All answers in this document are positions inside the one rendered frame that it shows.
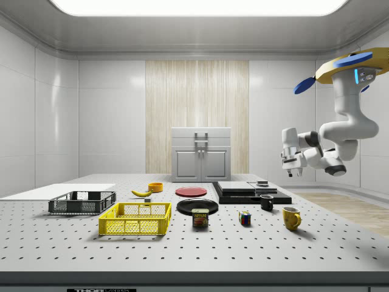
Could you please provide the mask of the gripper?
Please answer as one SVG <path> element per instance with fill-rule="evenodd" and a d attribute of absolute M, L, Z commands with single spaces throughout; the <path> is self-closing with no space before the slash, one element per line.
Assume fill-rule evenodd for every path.
<path fill-rule="evenodd" d="M 292 170 L 297 169 L 297 176 L 302 176 L 303 168 L 307 167 L 307 160 L 302 152 L 293 155 L 281 154 L 282 169 L 288 172 L 289 177 L 293 177 Z"/>

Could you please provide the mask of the yellow mug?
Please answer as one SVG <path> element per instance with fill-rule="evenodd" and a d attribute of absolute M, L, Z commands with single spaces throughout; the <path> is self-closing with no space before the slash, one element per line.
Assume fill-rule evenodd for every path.
<path fill-rule="evenodd" d="M 300 210 L 294 207 L 284 207 L 283 220 L 288 230 L 295 231 L 301 224 Z"/>

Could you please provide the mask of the black stove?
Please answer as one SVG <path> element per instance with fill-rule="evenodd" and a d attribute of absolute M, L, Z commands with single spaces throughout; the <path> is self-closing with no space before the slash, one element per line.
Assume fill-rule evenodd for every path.
<path fill-rule="evenodd" d="M 292 198 L 268 181 L 219 181 L 214 182 L 219 204 L 260 204 L 260 195 L 272 195 L 274 204 L 291 204 Z"/>

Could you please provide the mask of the white cabinet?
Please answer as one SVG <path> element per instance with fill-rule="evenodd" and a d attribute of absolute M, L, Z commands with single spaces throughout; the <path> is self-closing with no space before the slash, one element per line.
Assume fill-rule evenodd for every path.
<path fill-rule="evenodd" d="M 215 182 L 231 179 L 230 127 L 173 127 L 173 182 Z"/>

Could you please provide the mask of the red plate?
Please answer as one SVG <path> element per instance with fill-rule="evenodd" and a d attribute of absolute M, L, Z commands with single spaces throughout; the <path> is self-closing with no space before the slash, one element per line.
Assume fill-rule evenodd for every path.
<path fill-rule="evenodd" d="M 202 187 L 181 187 L 176 189 L 175 194 L 182 197 L 194 198 L 207 194 L 207 190 Z"/>

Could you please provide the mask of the flat-sided can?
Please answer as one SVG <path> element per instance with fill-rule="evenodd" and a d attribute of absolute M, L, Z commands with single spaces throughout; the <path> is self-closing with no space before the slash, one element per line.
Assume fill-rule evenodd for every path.
<path fill-rule="evenodd" d="M 192 209 L 191 214 L 193 227 L 207 227 L 209 225 L 209 209 Z"/>

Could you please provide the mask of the black plate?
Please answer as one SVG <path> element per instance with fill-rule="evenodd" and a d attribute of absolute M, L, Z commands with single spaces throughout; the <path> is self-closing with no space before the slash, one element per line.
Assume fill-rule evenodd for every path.
<path fill-rule="evenodd" d="M 218 204 L 216 202 L 200 198 L 182 200 L 177 203 L 176 207 L 184 215 L 191 215 L 193 209 L 208 209 L 210 215 L 218 211 Z"/>

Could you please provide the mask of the yellow basket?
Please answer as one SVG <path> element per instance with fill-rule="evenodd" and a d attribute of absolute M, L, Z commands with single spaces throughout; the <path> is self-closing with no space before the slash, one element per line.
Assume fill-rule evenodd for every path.
<path fill-rule="evenodd" d="M 100 235 L 164 235 L 171 203 L 117 203 L 98 218 Z"/>

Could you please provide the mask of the dark grey basket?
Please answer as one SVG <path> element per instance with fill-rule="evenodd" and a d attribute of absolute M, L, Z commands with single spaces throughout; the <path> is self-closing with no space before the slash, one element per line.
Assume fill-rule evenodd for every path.
<path fill-rule="evenodd" d="M 72 191 L 49 201 L 54 214 L 100 214 L 116 201 L 116 193 L 108 191 Z"/>

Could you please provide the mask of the white board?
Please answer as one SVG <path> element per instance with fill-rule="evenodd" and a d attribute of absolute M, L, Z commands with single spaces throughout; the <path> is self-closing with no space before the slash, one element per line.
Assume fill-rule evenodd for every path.
<path fill-rule="evenodd" d="M 0 198 L 0 200 L 51 200 L 71 191 L 104 191 L 113 186 L 115 184 L 52 184 Z"/>

